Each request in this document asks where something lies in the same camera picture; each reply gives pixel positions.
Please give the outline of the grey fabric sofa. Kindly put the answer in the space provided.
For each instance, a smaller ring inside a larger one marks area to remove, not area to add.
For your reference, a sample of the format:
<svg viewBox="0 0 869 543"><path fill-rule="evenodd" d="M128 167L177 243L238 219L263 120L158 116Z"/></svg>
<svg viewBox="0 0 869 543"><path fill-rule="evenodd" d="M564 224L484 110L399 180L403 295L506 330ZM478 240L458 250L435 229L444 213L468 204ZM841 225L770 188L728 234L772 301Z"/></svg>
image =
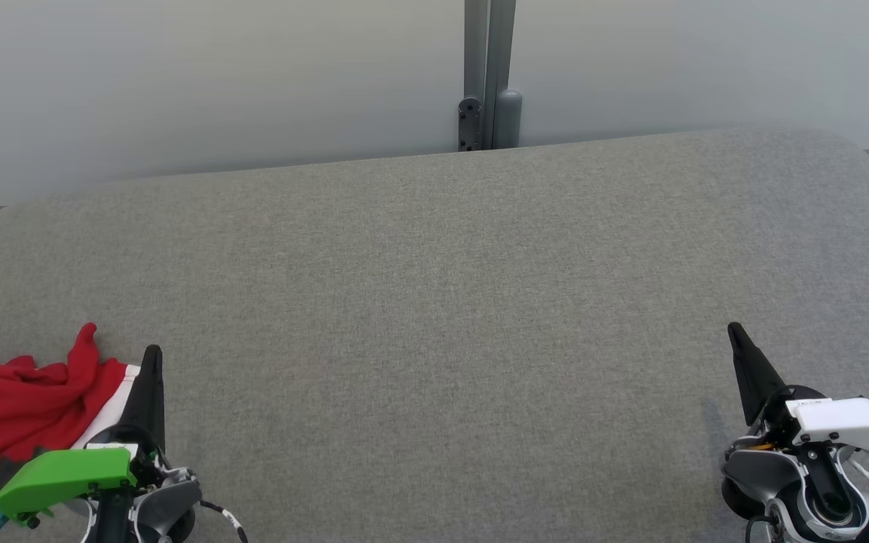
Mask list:
<svg viewBox="0 0 869 543"><path fill-rule="evenodd" d="M727 324L869 398L869 155L736 128L169 176L0 210L0 362L164 353L250 543L742 543Z"/></svg>

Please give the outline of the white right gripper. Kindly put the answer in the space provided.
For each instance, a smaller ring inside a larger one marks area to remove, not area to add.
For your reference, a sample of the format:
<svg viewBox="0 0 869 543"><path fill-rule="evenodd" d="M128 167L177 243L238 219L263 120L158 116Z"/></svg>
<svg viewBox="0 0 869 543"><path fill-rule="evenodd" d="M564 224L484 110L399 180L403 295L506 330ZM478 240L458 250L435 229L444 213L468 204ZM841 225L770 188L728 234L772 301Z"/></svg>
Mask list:
<svg viewBox="0 0 869 543"><path fill-rule="evenodd" d="M728 323L745 423L779 448L808 444L869 451L869 399L835 400L808 386L786 386L739 322Z"/></svg>

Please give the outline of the grey cylinder post cap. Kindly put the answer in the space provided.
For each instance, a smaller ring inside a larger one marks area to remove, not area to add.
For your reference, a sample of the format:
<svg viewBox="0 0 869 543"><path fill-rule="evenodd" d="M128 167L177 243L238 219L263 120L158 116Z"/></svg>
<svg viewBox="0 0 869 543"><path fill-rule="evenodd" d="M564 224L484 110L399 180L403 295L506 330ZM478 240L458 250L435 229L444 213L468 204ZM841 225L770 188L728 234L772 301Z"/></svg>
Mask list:
<svg viewBox="0 0 869 543"><path fill-rule="evenodd" d="M493 150L517 148L520 145L522 95L519 90L501 90L494 102Z"/></svg>

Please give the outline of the dark grey hinge bracket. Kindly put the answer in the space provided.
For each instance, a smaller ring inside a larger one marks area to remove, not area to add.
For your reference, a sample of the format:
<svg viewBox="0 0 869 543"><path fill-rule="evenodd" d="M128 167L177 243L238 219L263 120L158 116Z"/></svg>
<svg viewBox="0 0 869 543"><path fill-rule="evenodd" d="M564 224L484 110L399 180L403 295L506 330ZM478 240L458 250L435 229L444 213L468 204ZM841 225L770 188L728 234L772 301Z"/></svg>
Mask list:
<svg viewBox="0 0 869 543"><path fill-rule="evenodd" d="M458 120L458 151L472 152L482 149L482 103L478 97L465 97L456 110Z"/></svg>

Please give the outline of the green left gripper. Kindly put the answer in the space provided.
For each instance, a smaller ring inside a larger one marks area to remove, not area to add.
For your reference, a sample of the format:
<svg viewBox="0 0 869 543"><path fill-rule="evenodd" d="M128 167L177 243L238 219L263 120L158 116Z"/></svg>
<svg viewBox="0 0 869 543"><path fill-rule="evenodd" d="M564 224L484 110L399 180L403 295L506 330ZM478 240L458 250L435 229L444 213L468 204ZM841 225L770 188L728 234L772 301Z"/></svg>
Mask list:
<svg viewBox="0 0 869 543"><path fill-rule="evenodd" d="M118 426L134 443L52 450L22 464L0 488L0 515L20 521L95 492L152 485L166 466L163 353L149 345Z"/></svg>

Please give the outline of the red white-striped shorts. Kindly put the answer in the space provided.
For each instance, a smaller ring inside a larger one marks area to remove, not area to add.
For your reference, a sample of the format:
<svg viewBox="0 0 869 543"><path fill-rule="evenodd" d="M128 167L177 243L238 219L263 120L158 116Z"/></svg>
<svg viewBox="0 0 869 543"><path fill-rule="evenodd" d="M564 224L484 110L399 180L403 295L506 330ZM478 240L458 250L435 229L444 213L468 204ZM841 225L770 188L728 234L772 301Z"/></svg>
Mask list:
<svg viewBox="0 0 869 543"><path fill-rule="evenodd" d="M84 324L65 362L38 367L21 355L0 364L0 458L82 447L123 416L140 369L103 360L96 329Z"/></svg>

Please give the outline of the grey metal partition post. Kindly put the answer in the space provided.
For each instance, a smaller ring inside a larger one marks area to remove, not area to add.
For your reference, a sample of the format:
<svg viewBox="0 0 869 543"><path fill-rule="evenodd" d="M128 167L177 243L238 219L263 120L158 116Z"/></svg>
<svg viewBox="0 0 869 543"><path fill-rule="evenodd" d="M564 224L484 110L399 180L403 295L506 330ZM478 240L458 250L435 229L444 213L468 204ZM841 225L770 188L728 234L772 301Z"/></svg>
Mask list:
<svg viewBox="0 0 869 543"><path fill-rule="evenodd" d="M493 150L496 97L510 86L516 0L463 2L463 97L482 103L482 149Z"/></svg>

